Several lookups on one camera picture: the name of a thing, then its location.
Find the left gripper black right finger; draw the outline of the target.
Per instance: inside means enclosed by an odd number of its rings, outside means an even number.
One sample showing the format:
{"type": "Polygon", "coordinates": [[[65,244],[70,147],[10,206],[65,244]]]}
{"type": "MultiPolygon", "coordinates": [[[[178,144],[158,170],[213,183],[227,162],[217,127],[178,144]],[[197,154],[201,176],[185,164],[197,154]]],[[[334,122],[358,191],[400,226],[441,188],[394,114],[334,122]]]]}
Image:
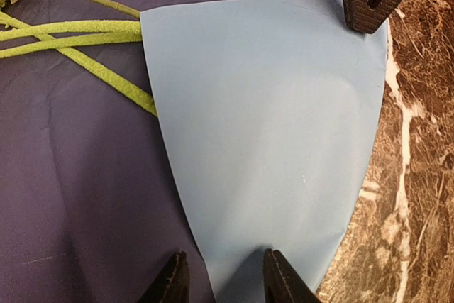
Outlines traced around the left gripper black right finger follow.
{"type": "Polygon", "coordinates": [[[263,258],[266,303],[321,303],[279,250],[263,258]]]}

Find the orange fake flower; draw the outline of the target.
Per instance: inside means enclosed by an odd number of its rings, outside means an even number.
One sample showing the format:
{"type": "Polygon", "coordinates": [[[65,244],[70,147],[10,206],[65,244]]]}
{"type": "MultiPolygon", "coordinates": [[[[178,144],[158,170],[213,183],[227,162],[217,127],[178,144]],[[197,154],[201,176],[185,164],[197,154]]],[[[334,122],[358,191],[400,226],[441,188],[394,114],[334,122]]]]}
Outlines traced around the orange fake flower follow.
{"type": "MultiPolygon", "coordinates": [[[[1,24],[7,28],[10,26],[12,29],[30,26],[4,12],[1,13],[1,24]]],[[[154,99],[149,93],[143,91],[141,88],[110,70],[100,62],[97,62],[78,51],[77,48],[78,47],[63,48],[57,49],[56,51],[68,57],[73,62],[76,62],[85,70],[91,72],[94,76],[113,87],[116,91],[122,93],[125,97],[129,98],[152,115],[157,116],[154,99]]]]}

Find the pink and blue fake flower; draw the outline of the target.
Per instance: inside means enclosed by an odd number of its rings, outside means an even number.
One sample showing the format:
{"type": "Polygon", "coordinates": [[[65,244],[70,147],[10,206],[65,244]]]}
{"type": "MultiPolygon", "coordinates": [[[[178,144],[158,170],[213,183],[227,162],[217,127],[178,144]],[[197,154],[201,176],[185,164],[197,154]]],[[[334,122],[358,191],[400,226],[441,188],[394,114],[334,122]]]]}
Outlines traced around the pink and blue fake flower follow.
{"type": "Polygon", "coordinates": [[[80,46],[137,43],[143,40],[140,22],[129,20],[65,21],[1,32],[2,42],[26,37],[35,37],[38,42],[3,49],[1,57],[80,46]]]}

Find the blue wrapping paper sheet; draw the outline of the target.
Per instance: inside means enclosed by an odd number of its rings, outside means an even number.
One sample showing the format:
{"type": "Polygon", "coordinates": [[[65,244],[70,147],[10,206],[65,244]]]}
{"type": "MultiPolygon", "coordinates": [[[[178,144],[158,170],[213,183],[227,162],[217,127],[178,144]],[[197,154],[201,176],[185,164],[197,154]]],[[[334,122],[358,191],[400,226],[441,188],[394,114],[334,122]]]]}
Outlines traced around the blue wrapping paper sheet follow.
{"type": "Polygon", "coordinates": [[[385,28],[341,0],[114,0],[141,43],[82,52],[152,115],[47,50],[1,61],[1,301],[136,302],[187,254],[191,302],[262,302],[281,250],[311,289],[353,213],[377,130],[385,28]]]}

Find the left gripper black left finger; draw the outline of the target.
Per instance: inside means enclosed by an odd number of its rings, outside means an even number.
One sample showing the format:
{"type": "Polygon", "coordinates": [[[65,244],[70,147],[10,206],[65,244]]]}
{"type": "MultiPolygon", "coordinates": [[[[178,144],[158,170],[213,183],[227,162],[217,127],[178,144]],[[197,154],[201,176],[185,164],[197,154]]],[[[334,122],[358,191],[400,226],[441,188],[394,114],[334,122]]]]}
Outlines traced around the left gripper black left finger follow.
{"type": "Polygon", "coordinates": [[[165,263],[138,303],[185,303],[189,301],[189,266],[184,251],[165,263]]]}

